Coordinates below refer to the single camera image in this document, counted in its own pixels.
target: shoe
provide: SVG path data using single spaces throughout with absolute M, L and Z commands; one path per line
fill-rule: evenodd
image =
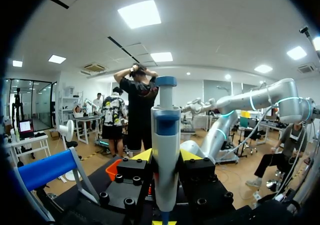
M 245 182 L 246 185 L 251 187 L 260 188 L 261 187 L 262 180 L 248 180 Z

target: black shorts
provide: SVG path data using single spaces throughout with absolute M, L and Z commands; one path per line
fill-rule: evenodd
M 126 145 L 129 151 L 138 152 L 141 150 L 141 141 L 143 141 L 144 150 L 152 148 L 151 125 L 143 127 L 129 125 L 127 142 L 124 145 Z
M 121 140 L 122 126 L 102 126 L 102 138 L 111 140 Z

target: ceiling light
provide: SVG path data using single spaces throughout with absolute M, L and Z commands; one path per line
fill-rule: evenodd
M 307 56 L 307 53 L 305 52 L 305 50 L 303 50 L 303 48 L 300 46 L 297 46 L 294 49 L 291 49 L 286 54 L 288 54 L 288 56 L 293 60 L 302 59 L 303 57 Z
M 64 60 L 66 60 L 65 57 L 52 55 L 50 57 L 50 59 L 49 59 L 49 62 L 56 63 L 56 64 L 61 64 Z
M 266 74 L 272 71 L 272 69 L 273 69 L 272 67 L 263 64 L 263 65 L 257 66 L 254 70 L 259 73 Z
M 21 68 L 22 67 L 22 61 L 13 60 L 12 61 L 12 66 Z
M 150 56 L 152 59 L 157 62 L 172 62 L 173 58 L 171 52 L 158 52 L 158 53 L 151 53 Z
M 161 23 L 154 0 L 142 1 L 125 6 L 118 9 L 118 13 L 131 29 Z
M 313 39 L 313 45 L 315 50 L 320 51 L 320 36 L 317 36 L 315 39 Z

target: person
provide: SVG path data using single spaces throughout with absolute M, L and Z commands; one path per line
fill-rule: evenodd
M 307 135 L 305 135 L 305 128 L 302 126 L 302 122 L 290 124 L 285 129 L 281 139 L 278 141 L 276 146 L 271 148 L 271 154 L 265 154 L 262 157 L 262 160 L 254 173 L 257 178 L 255 180 L 248 180 L 245 182 L 245 184 L 247 184 L 248 186 L 260 188 L 262 177 L 268 166 L 281 166 L 284 169 L 283 172 L 285 173 L 285 175 L 282 179 L 282 183 L 284 183 L 286 177 L 292 175 L 293 169 L 291 174 L 289 174 L 289 172 L 295 161 L 295 158 L 297 157 L 301 143 L 302 146 L 298 157 L 301 158 L 303 156 L 307 146 L 307 140 Z M 284 144 L 282 153 L 275 154 L 276 149 L 279 148 L 281 144 Z
M 115 87 L 102 105 L 102 138 L 109 140 L 109 149 L 113 157 L 116 149 L 120 157 L 123 156 L 122 119 L 127 118 L 125 101 L 120 97 L 123 90 Z
M 133 77 L 133 81 L 125 78 L 127 75 Z M 128 93 L 127 148 L 131 152 L 140 152 L 142 141 L 145 150 L 152 147 L 151 108 L 159 90 L 155 84 L 157 76 L 155 71 L 139 63 L 114 74 L 120 88 Z
M 83 117 L 87 117 L 88 114 L 87 114 L 87 111 L 84 109 L 84 108 L 81 108 L 79 105 L 76 105 L 74 108 L 73 108 L 73 116 L 74 118 L 83 118 Z M 84 126 L 82 125 L 82 122 L 78 122 L 78 126 L 82 129 L 84 128 Z M 89 129 L 90 128 L 90 121 L 87 121 L 86 122 L 86 128 Z
M 103 101 L 100 100 L 101 98 L 101 93 L 99 92 L 97 95 L 96 95 L 96 99 L 93 100 L 93 104 L 98 106 L 99 108 L 102 108 L 102 103 Z M 99 115 L 99 110 L 96 106 L 92 106 L 92 111 L 93 111 L 93 115 Z M 93 120 L 92 121 L 92 126 L 91 126 L 92 130 L 95 130 L 96 129 L 96 120 Z

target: man in black t-shirt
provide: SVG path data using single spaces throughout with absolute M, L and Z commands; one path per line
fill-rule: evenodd
M 127 75 L 133 77 L 133 81 L 126 79 Z M 157 76 L 155 71 L 150 71 L 139 63 L 114 74 L 120 88 L 128 93 L 127 148 L 132 152 L 141 150 L 141 140 L 145 150 L 152 147 L 151 108 L 159 90 L 155 84 Z

